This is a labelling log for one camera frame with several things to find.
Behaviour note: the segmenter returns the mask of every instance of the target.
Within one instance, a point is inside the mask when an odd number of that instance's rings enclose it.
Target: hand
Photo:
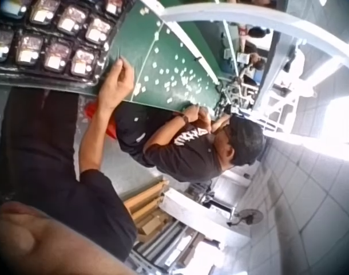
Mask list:
[[[199,109],[199,120],[204,122],[205,129],[211,132],[211,118],[206,107],[200,107]]]
[[[186,108],[183,114],[188,118],[188,122],[194,122],[199,119],[199,109],[198,105],[191,105]]]
[[[116,106],[134,90],[134,69],[123,58],[113,64],[98,95],[98,110],[112,114]]]

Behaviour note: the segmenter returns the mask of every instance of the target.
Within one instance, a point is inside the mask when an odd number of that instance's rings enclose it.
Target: man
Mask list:
[[[26,253],[34,251],[34,245],[38,251],[38,242],[44,241],[34,232],[39,232],[45,223],[36,220],[35,225],[28,224],[36,217],[35,211],[31,212],[33,207],[84,235],[119,260],[127,258],[136,240],[136,228],[111,181],[100,172],[100,166],[109,119],[116,106],[132,92],[133,82],[132,67],[125,60],[118,60],[100,90],[98,110],[80,146],[79,181],[73,163],[78,96],[52,91],[45,96],[39,89],[12,89],[0,143],[0,205],[6,196],[19,204],[0,213],[1,252],[5,251],[3,245],[8,244],[3,232],[9,230],[11,238],[15,234],[14,240],[21,242],[15,244],[22,249],[21,254],[16,251],[13,257],[22,257],[24,250]],[[28,227],[30,234],[23,228],[10,227],[12,224],[18,227],[19,223],[21,227]],[[60,249],[65,255],[64,246]]]
[[[180,182],[203,182],[233,166],[252,164],[264,143],[259,125],[236,116],[227,117],[228,124],[217,123],[210,133],[210,117],[196,105],[174,115],[123,102],[114,119],[124,152]]]

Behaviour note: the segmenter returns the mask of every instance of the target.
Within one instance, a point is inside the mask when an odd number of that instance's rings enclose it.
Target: wooden plank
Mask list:
[[[150,203],[148,203],[143,208],[141,208],[138,211],[136,211],[135,213],[133,213],[132,218],[133,218],[134,222],[139,221],[140,218],[148,215],[148,213],[150,211],[152,211],[153,209],[158,207],[158,204],[160,203],[161,200],[162,200],[162,197],[158,197],[158,198],[154,199],[153,201],[151,201]]]
[[[135,212],[134,208],[139,207],[139,204],[143,203],[147,200],[150,199],[151,197],[155,195],[159,195],[161,190],[163,189],[164,186],[168,185],[167,180],[163,180],[162,182],[158,182],[156,185],[153,187],[145,190],[144,192],[141,192],[137,194],[136,196],[133,196],[129,199],[127,199],[124,202],[125,207],[129,210],[130,213]]]

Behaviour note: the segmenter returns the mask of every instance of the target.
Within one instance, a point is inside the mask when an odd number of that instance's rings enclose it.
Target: dark hair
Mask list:
[[[261,58],[259,61],[253,64],[253,67],[256,70],[263,70],[265,68],[266,61],[265,59]]]
[[[269,34],[269,29],[263,29],[262,27],[252,27],[248,31],[248,35],[252,38],[264,38],[266,34]]]

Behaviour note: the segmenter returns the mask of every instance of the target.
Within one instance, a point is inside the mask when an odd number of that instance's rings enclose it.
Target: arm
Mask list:
[[[98,108],[84,134],[79,150],[79,169],[99,170],[102,162],[105,133],[116,106],[132,92],[134,70],[125,60],[113,66],[98,95]]]
[[[184,111],[184,115],[188,118],[189,122],[194,122],[199,116],[199,106],[193,105]],[[167,122],[161,128],[159,128],[154,135],[144,145],[144,152],[154,145],[158,144],[160,146],[167,145],[173,139],[173,137],[178,133],[183,126],[185,126],[185,120],[181,116],[176,116],[171,121]]]

